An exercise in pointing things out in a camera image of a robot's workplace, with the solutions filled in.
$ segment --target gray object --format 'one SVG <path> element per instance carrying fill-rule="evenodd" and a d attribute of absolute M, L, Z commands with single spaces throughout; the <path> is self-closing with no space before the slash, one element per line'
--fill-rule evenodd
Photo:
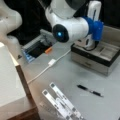
<path fill-rule="evenodd" d="M 105 75 L 109 75 L 120 61 L 120 48 L 105 42 L 100 42 L 93 51 L 86 51 L 76 41 L 71 50 L 73 61 Z"/>

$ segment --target white object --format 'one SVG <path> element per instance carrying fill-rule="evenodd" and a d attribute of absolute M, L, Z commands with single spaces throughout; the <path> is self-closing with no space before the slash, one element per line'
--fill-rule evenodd
<path fill-rule="evenodd" d="M 0 107 L 25 96 L 8 48 L 0 43 Z"/>
<path fill-rule="evenodd" d="M 101 2 L 91 1 L 88 7 L 88 17 L 93 19 L 94 21 L 98 20 L 100 10 Z M 81 47 L 92 49 L 94 48 L 94 41 L 92 40 L 92 35 L 88 35 L 89 32 L 88 22 L 82 17 L 78 18 L 73 17 L 76 11 L 77 10 L 71 8 L 68 5 L 66 0 L 52 0 L 50 6 L 46 9 L 46 17 L 50 22 L 52 29 L 54 29 L 57 25 L 60 25 L 62 26 L 62 31 L 60 31 L 61 30 L 60 28 L 58 30 L 59 32 L 62 33 L 64 31 L 63 28 L 67 30 L 68 32 L 67 39 L 69 41 L 81 40 Z"/>
<path fill-rule="evenodd" d="M 22 25 L 21 15 L 17 11 L 10 9 L 4 0 L 0 0 L 0 42 L 7 45 L 11 54 L 21 65 L 25 62 L 21 46 L 17 38 L 7 36 L 8 33 L 17 29 L 20 25 Z"/>
<path fill-rule="evenodd" d="M 47 90 L 44 90 L 42 94 L 50 101 L 50 103 L 64 117 L 64 119 L 73 120 L 72 116 L 78 119 L 84 119 L 81 116 L 81 113 L 73 106 L 73 104 L 68 100 L 68 98 L 60 91 L 60 89 L 54 83 L 51 83 L 50 87 L 56 93 L 57 95 L 56 99 L 54 99 Z"/>

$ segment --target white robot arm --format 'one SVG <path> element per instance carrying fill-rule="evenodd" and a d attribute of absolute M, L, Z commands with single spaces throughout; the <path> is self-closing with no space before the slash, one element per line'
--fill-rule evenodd
<path fill-rule="evenodd" d="M 22 65 L 25 58 L 17 38 L 7 36 L 8 33 L 17 29 L 21 24 L 21 15 L 17 11 L 10 9 L 4 0 L 0 0 L 0 42 L 8 47 L 17 62 Z"/>
<path fill-rule="evenodd" d="M 87 17 L 73 17 L 85 1 L 52 0 L 45 12 L 56 40 L 63 43 L 81 40 L 82 47 L 93 49 L 91 46 L 94 46 L 95 41 L 99 41 L 102 35 L 103 23 L 98 21 L 101 2 L 89 3 Z"/>

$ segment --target gray table surface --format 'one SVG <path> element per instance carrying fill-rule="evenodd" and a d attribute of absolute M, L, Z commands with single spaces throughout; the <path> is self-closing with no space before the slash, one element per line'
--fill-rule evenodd
<path fill-rule="evenodd" d="M 49 55 L 42 54 L 32 63 L 24 66 L 27 81 L 37 76 L 48 66 L 51 59 L 57 59 L 70 49 L 71 43 L 56 43 Z M 120 117 L 120 64 L 109 76 L 101 75 L 71 60 L 70 53 L 61 59 L 30 86 L 30 90 L 44 120 L 54 120 L 43 112 L 39 103 L 42 101 L 51 109 L 52 105 L 44 98 L 42 91 L 47 89 L 53 96 L 49 84 L 54 82 L 87 120 L 118 120 Z M 97 97 L 77 88 L 82 84 L 104 95 Z"/>

